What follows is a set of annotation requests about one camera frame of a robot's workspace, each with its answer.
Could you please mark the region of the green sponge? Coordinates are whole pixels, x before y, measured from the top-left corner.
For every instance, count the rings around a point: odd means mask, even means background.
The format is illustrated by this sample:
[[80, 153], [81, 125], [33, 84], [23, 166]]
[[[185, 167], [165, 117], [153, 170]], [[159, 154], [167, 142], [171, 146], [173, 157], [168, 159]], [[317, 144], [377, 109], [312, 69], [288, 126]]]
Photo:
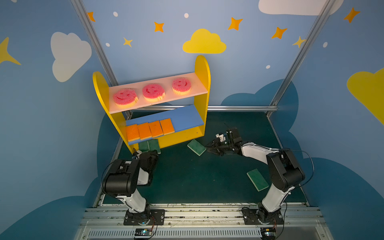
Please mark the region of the green sponge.
[[139, 150], [141, 152], [148, 152], [150, 150], [148, 141], [139, 143]]
[[265, 190], [269, 187], [269, 184], [258, 169], [254, 169], [252, 171], [247, 172], [247, 176], [258, 192]]
[[161, 154], [161, 148], [158, 139], [151, 139], [148, 141], [149, 151], [156, 151], [157, 154]]
[[187, 144], [187, 147], [192, 150], [196, 155], [201, 156], [207, 149], [197, 140], [192, 140]]

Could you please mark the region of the orange sponge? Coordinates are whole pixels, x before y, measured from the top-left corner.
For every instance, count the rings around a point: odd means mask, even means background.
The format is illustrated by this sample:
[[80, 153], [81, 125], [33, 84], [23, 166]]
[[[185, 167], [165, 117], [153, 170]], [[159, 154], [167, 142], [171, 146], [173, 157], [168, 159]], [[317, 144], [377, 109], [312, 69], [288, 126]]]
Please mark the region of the orange sponge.
[[138, 125], [140, 140], [147, 140], [152, 138], [152, 132], [149, 123]]
[[172, 120], [171, 119], [161, 120], [160, 124], [161, 124], [164, 136], [165, 135], [169, 135], [169, 134], [173, 134], [175, 132], [175, 129], [174, 129], [174, 126], [172, 124]]
[[126, 126], [127, 140], [129, 143], [140, 140], [138, 125]]
[[154, 121], [149, 123], [152, 138], [158, 138], [164, 135], [160, 121]]

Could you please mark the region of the pink smiley sponge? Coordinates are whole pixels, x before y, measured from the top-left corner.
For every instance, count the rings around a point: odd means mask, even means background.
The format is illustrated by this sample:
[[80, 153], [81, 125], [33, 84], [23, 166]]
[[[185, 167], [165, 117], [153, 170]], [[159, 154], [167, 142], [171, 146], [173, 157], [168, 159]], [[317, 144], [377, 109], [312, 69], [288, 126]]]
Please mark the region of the pink smiley sponge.
[[133, 89], [122, 89], [113, 95], [114, 103], [119, 108], [128, 108], [134, 106], [138, 101], [138, 95]]
[[161, 85], [149, 84], [142, 88], [142, 94], [146, 101], [154, 103], [161, 101], [166, 93]]
[[172, 82], [172, 90], [177, 95], [187, 95], [192, 89], [192, 83], [187, 78], [177, 78]]

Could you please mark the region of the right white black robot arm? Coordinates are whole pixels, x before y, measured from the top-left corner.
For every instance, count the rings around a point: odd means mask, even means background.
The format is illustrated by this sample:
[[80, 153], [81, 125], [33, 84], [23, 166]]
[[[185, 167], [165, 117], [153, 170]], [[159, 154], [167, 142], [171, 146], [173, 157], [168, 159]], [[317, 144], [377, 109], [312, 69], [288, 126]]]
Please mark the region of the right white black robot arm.
[[237, 128], [227, 130], [225, 135], [217, 134], [206, 148], [208, 152], [218, 156], [235, 153], [268, 166], [272, 184], [260, 206], [264, 213], [279, 211], [288, 194], [305, 179], [305, 173], [292, 150], [243, 142]]

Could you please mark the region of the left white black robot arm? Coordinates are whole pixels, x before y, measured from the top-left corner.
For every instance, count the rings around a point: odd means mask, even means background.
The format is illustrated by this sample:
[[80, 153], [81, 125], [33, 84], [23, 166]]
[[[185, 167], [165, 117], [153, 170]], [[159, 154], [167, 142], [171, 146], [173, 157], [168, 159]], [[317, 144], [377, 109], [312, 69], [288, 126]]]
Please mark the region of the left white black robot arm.
[[147, 200], [138, 186], [150, 186], [159, 160], [157, 151], [136, 151], [130, 160], [117, 159], [102, 174], [104, 194], [120, 200], [132, 214], [147, 212]]

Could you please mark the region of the yellow shelf with pink and blue boards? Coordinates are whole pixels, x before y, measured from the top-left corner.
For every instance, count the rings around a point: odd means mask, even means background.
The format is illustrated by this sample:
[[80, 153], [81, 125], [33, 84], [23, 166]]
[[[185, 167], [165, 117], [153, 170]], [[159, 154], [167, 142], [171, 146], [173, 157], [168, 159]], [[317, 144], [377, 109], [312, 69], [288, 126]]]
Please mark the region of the yellow shelf with pink and blue boards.
[[[172, 82], [177, 78], [187, 78], [191, 81], [192, 88], [188, 94], [178, 95], [173, 92]], [[211, 72], [204, 56], [197, 56], [195, 70], [192, 73], [110, 87], [104, 76], [100, 72], [95, 72], [93, 74], [93, 84], [103, 109], [131, 153], [136, 151], [139, 148], [138, 144], [142, 142], [141, 139], [129, 142], [127, 129], [131, 125], [141, 125], [170, 119], [175, 131], [157, 138], [160, 148], [199, 138], [205, 134], [211, 89]], [[164, 103], [190, 97], [194, 98], [194, 103], [180, 108], [168, 106], [163, 112], [127, 120], [123, 114], [125, 111], [138, 110], [155, 105], [154, 102], [145, 100], [142, 94], [142, 89], [149, 84], [158, 84], [165, 90], [165, 96], [157, 102], [157, 105], [160, 107]], [[134, 106], [120, 108], [114, 103], [113, 94], [122, 89], [133, 89], [137, 93], [138, 102]]]

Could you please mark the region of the back aluminium floor bar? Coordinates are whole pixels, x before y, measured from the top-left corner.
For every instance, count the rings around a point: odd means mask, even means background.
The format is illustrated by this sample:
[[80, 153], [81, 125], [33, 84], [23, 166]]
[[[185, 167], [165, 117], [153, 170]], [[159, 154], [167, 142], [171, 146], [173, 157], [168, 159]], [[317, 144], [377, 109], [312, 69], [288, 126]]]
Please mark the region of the back aluminium floor bar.
[[[135, 111], [168, 111], [183, 108], [185, 106], [154, 105], [135, 109]], [[209, 112], [276, 112], [277, 106], [208, 106]]]

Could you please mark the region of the left small circuit board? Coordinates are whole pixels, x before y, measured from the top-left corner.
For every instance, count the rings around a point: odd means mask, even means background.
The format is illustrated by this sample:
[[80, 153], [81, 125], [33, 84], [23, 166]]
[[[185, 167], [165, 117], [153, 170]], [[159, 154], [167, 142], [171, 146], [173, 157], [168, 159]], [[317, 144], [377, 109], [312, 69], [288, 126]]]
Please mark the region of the left small circuit board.
[[135, 238], [151, 238], [153, 236], [153, 230], [151, 229], [135, 229]]

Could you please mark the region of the small circuit board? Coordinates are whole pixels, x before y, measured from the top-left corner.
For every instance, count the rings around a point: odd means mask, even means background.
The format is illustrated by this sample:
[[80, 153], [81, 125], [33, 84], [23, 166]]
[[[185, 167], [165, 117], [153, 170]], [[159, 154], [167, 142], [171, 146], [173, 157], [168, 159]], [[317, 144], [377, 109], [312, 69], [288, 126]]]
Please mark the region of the small circuit board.
[[262, 240], [275, 240], [277, 232], [273, 228], [261, 228], [261, 239]]
[[153, 236], [153, 230], [151, 229], [135, 229], [135, 238], [151, 238]]

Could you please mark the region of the right small circuit board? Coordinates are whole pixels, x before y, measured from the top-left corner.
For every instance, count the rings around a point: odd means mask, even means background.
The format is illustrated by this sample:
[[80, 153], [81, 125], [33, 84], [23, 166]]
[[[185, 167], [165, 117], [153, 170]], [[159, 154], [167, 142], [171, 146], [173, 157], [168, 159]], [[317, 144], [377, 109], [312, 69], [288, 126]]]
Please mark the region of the right small circuit board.
[[273, 228], [261, 228], [261, 239], [262, 240], [275, 240], [277, 232]]

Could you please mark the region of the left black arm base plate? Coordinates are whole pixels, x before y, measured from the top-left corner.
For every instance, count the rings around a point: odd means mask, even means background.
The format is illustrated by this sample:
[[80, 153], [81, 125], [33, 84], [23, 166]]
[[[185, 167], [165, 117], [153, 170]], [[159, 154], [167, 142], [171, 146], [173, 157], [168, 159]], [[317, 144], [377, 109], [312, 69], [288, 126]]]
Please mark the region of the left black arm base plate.
[[165, 220], [165, 210], [146, 210], [143, 213], [126, 211], [124, 226], [162, 226]]

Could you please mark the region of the aluminium rail frame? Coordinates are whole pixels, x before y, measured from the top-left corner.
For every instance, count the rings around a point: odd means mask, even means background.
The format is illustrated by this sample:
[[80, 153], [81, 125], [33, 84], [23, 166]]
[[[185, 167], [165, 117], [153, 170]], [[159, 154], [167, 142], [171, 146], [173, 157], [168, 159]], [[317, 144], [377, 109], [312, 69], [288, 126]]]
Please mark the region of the aluminium rail frame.
[[[241, 209], [252, 203], [153, 204], [165, 210], [162, 226], [124, 226], [126, 208], [101, 205], [85, 211], [77, 240], [261, 240], [261, 228], [273, 228], [276, 240], [331, 240], [326, 221], [317, 207], [302, 203], [283, 205], [282, 225], [245, 225]], [[151, 238], [135, 238], [135, 229], [151, 229]]]

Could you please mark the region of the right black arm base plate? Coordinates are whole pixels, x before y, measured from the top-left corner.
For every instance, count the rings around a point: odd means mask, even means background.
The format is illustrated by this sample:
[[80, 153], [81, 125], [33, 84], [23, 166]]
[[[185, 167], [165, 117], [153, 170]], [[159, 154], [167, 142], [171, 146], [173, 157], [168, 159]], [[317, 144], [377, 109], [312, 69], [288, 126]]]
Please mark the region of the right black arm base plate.
[[282, 225], [284, 223], [283, 214], [280, 210], [269, 213], [264, 208], [250, 209], [244, 207], [241, 212], [245, 225]]

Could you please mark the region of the right aluminium corner post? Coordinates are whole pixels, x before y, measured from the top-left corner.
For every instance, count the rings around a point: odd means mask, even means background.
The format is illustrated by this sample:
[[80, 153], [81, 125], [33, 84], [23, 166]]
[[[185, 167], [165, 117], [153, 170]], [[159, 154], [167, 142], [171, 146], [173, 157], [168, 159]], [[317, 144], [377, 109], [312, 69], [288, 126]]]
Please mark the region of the right aluminium corner post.
[[282, 99], [284, 93], [287, 91], [289, 85], [291, 84], [294, 76], [296, 75], [297, 71], [299, 70], [300, 66], [302, 65], [306, 55], [310, 51], [312, 45], [316, 41], [318, 35], [320, 34], [322, 28], [326, 24], [328, 18], [331, 15], [331, 11], [333, 6], [336, 4], [336, 0], [327, 0], [325, 1], [323, 8], [321, 9], [319, 15], [317, 16], [312, 28], [310, 29], [307, 38], [300, 48], [293, 64], [291, 65], [286, 77], [282, 81], [280, 87], [278, 88], [275, 96], [273, 97], [270, 106], [268, 108], [268, 111], [266, 111], [266, 116], [269, 119], [273, 112], [276, 112], [278, 110], [278, 104], [280, 100]]

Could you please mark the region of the aluminium corner post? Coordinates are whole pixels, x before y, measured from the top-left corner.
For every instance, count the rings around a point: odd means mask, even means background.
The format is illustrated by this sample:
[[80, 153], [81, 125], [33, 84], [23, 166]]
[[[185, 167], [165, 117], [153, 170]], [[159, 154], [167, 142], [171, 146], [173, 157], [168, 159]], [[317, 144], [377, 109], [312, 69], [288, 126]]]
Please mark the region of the aluminium corner post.
[[297, 71], [299, 70], [300, 66], [302, 65], [306, 55], [310, 51], [312, 45], [316, 41], [318, 35], [320, 34], [322, 28], [326, 24], [328, 18], [331, 15], [331, 11], [333, 6], [336, 4], [336, 0], [327, 0], [325, 1], [323, 8], [321, 9], [319, 15], [317, 16], [312, 28], [310, 29], [307, 38], [300, 48], [293, 64], [291, 65], [286, 77], [282, 81], [280, 87], [278, 88], [275, 96], [273, 97], [270, 106], [268, 108], [268, 111], [266, 111], [266, 116], [269, 119], [273, 112], [276, 112], [278, 110], [278, 104], [280, 100], [282, 99], [284, 93], [287, 91], [289, 85], [291, 84], [294, 76], [296, 75]]
[[105, 51], [103, 49], [103, 46], [96, 34], [96, 31], [93, 27], [93, 24], [92, 24], [92, 21], [88, 15], [88, 12], [86, 11], [86, 7], [83, 3], [83, 1], [81, 0], [71, 0], [71, 3], [92, 43], [92, 46], [100, 60], [100, 63], [111, 83], [111, 85], [114, 87], [114, 86], [118, 86], [119, 83], [117, 81], [117, 78], [113, 72], [113, 69], [108, 61], [108, 58], [105, 54]]

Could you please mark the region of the left aluminium corner post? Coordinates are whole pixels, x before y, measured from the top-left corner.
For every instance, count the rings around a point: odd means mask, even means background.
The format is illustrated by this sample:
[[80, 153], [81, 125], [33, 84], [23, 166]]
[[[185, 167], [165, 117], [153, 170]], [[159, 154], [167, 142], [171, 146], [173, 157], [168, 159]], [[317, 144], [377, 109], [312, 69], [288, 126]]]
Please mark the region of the left aluminium corner post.
[[113, 69], [108, 61], [108, 58], [105, 54], [105, 51], [103, 49], [103, 46], [96, 34], [96, 31], [93, 27], [93, 24], [92, 24], [92, 21], [88, 15], [88, 12], [86, 11], [86, 7], [83, 3], [83, 1], [81, 0], [71, 0], [71, 3], [92, 43], [92, 46], [100, 60], [100, 63], [111, 83], [111, 85], [114, 87], [114, 86], [118, 86], [119, 83], [117, 81], [117, 78], [113, 72]]

